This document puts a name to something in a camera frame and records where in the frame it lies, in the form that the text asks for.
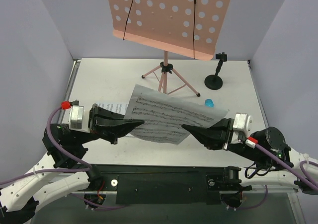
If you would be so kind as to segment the blue toy microphone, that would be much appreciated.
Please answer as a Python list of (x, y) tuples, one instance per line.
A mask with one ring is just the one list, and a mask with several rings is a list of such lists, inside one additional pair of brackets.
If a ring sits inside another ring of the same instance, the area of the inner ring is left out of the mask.
[(214, 102), (212, 99), (209, 98), (205, 100), (204, 105), (207, 107), (214, 107)]

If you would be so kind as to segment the sheet music page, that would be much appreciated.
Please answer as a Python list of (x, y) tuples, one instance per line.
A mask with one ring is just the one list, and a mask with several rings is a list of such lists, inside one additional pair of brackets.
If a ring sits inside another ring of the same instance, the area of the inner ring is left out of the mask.
[(130, 132), (138, 139), (178, 145), (190, 135), (182, 125), (209, 128), (227, 113), (136, 84), (124, 119), (144, 121)]
[(97, 102), (97, 105), (103, 109), (106, 109), (108, 111), (118, 113), (121, 115), (125, 115), (128, 108), (128, 103), (124, 103), (124, 102), (100, 101), (100, 102)]

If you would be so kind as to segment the pink perforated music stand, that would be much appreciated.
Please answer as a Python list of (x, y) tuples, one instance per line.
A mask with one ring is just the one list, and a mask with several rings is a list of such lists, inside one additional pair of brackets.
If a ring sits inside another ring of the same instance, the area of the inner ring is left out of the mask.
[(113, 35), (163, 51), (158, 90), (166, 93), (175, 73), (169, 53), (195, 60), (215, 57), (216, 43), (231, 0), (108, 0)]

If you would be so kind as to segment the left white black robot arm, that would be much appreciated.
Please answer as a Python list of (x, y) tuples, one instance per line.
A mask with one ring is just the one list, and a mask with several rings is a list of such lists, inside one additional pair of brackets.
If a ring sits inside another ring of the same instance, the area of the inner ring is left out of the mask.
[(83, 144), (103, 139), (115, 145), (142, 124), (97, 104), (85, 112), (77, 100), (63, 101), (47, 121), (42, 139), (47, 152), (26, 174), (1, 182), (0, 222), (25, 224), (56, 199), (103, 188), (98, 167), (82, 159), (88, 151)]

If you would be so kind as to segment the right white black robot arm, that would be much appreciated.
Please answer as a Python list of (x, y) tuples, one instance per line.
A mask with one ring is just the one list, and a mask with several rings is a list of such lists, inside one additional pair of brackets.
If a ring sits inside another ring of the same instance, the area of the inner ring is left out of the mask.
[(252, 161), (230, 178), (242, 187), (274, 185), (299, 189), (305, 194), (318, 193), (318, 161), (295, 151), (286, 144), (275, 127), (250, 132), (251, 116), (237, 113), (209, 128), (182, 125), (199, 143), (210, 150), (225, 150)]

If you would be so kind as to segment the black microphone stand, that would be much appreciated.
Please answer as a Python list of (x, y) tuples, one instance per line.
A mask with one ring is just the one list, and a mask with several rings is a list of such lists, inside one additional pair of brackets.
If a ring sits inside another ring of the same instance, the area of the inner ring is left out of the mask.
[(221, 71), (223, 63), (228, 60), (228, 56), (222, 52), (216, 54), (215, 58), (219, 60), (215, 73), (213, 75), (208, 75), (204, 80), (205, 86), (211, 90), (219, 90), (223, 86), (223, 80), (219, 77), (219, 72)]

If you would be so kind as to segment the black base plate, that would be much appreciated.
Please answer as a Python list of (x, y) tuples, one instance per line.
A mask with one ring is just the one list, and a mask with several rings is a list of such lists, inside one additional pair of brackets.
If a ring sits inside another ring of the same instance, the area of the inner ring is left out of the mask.
[(252, 187), (242, 183), (239, 167), (195, 166), (94, 166), (93, 182), (82, 191), (115, 191), (116, 203), (218, 205), (237, 200)]

